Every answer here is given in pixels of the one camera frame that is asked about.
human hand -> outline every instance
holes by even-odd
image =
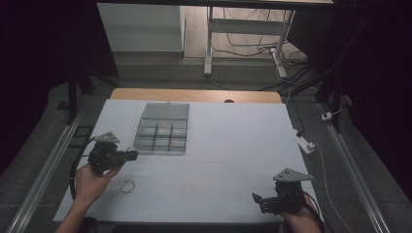
[[[311,199],[307,195],[304,196],[306,203],[315,209]],[[306,208],[301,208],[296,214],[280,213],[280,216],[288,222],[288,225],[291,227],[293,233],[321,232],[315,217],[308,210],[306,210]]]
[[[88,163],[76,172],[75,204],[88,208],[106,190],[109,181],[118,174],[121,167],[105,175],[97,174]]]

metal bracket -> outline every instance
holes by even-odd
[[[119,143],[120,142],[120,140],[112,132],[102,134],[96,137],[94,141],[99,142],[99,143]]]
[[[299,173],[289,168],[285,168],[285,170],[283,170],[281,173],[273,177],[273,181],[285,182],[285,183],[312,181],[312,180],[313,180],[313,176]]]

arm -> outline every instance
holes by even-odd
[[[306,203],[313,207],[312,201],[305,195]],[[293,233],[321,233],[315,218],[305,208],[294,215],[289,213],[281,213],[281,216],[288,222]]]
[[[95,173],[87,164],[76,172],[76,197],[69,213],[60,223],[55,233],[77,232],[88,208],[106,190],[109,181],[120,171],[120,167],[105,175]]]

white table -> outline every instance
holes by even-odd
[[[92,136],[112,131],[118,150],[133,145],[147,101],[107,100]],[[103,196],[88,210],[102,222],[264,223],[252,192],[276,195],[272,177],[285,167],[307,174],[283,104],[188,102],[189,128],[184,154],[145,155],[127,162]],[[88,154],[94,143],[86,148]],[[84,158],[80,166],[86,163]],[[136,188],[122,193],[131,179]],[[310,182],[303,189],[315,196]],[[69,189],[54,217],[61,221],[72,199]]]

white wall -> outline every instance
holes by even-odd
[[[98,3],[112,51],[183,51],[182,7]]]

